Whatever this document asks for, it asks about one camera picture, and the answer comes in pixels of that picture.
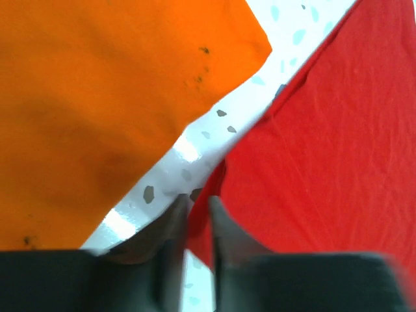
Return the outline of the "red t shirt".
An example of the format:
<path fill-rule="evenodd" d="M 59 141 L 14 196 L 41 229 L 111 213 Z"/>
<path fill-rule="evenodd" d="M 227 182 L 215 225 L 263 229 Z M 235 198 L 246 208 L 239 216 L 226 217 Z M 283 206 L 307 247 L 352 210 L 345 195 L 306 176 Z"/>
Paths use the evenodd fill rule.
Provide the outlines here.
<path fill-rule="evenodd" d="M 415 13 L 357 1 L 207 180 L 188 248 L 212 263 L 208 199 L 282 253 L 378 252 L 415 296 Z"/>

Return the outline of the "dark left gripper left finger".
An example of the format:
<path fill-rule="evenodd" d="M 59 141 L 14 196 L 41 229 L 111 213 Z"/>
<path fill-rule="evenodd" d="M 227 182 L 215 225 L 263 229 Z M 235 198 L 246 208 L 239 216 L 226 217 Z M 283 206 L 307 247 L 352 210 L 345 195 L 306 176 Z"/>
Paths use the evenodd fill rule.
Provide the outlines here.
<path fill-rule="evenodd" d="M 2 311 L 178 311 L 187 197 L 131 238 L 87 250 L 1 253 Z"/>

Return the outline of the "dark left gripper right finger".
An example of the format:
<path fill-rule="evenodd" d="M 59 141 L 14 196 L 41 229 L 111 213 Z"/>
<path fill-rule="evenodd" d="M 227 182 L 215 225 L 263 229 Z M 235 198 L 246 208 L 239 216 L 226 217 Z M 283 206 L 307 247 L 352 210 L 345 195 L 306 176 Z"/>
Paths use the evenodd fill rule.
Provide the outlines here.
<path fill-rule="evenodd" d="M 217 311 L 412 311 L 376 253 L 275 253 L 209 198 Z"/>

